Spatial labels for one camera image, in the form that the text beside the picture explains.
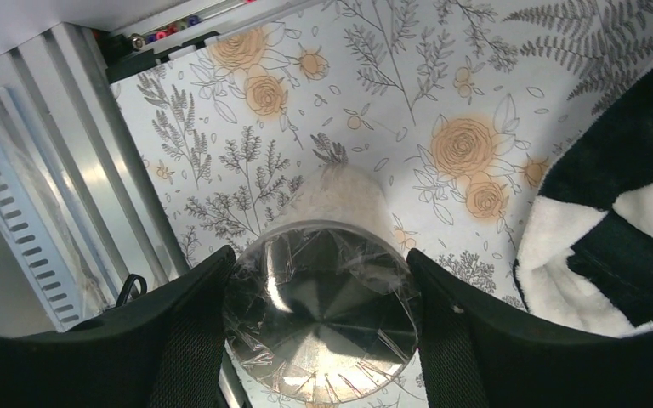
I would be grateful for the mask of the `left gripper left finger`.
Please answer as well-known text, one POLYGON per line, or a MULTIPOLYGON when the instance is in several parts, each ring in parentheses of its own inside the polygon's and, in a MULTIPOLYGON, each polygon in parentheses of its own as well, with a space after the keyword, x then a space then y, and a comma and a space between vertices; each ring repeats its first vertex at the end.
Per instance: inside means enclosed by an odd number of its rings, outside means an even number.
POLYGON ((223 407, 224 246, 66 332, 0 337, 0 407, 223 407))

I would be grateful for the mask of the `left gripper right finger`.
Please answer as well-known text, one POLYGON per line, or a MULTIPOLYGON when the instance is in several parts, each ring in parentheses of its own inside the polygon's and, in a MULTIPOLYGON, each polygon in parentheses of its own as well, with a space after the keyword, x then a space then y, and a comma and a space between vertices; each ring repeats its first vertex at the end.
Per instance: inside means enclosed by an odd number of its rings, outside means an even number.
POLYGON ((432 407, 653 407, 653 331, 603 337, 538 318, 418 250, 419 353, 432 407))

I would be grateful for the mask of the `silver-lid glass shaker jar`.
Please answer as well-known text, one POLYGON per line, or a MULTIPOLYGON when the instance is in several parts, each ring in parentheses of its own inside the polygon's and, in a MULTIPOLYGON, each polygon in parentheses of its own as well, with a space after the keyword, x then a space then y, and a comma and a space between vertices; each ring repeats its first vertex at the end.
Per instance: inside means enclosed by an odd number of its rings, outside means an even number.
POLYGON ((359 167, 329 164, 237 259, 224 329, 255 382, 339 404, 401 374, 417 351, 421 312, 380 184, 359 167))

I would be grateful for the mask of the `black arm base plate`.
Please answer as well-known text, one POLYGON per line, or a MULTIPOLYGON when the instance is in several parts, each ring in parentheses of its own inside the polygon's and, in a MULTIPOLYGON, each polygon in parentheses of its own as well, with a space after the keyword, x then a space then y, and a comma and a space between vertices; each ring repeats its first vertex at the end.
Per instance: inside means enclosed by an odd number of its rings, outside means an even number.
POLYGON ((217 31, 210 31, 159 53, 150 49, 141 52, 133 51, 128 54, 126 53, 126 46, 129 40, 124 35, 119 35, 112 39, 102 38, 99 42, 99 51, 106 63, 106 80, 109 84, 115 84, 143 71, 148 71, 159 65, 166 64, 181 55, 205 48, 207 41, 212 39, 216 40, 218 35, 219 33, 217 31))

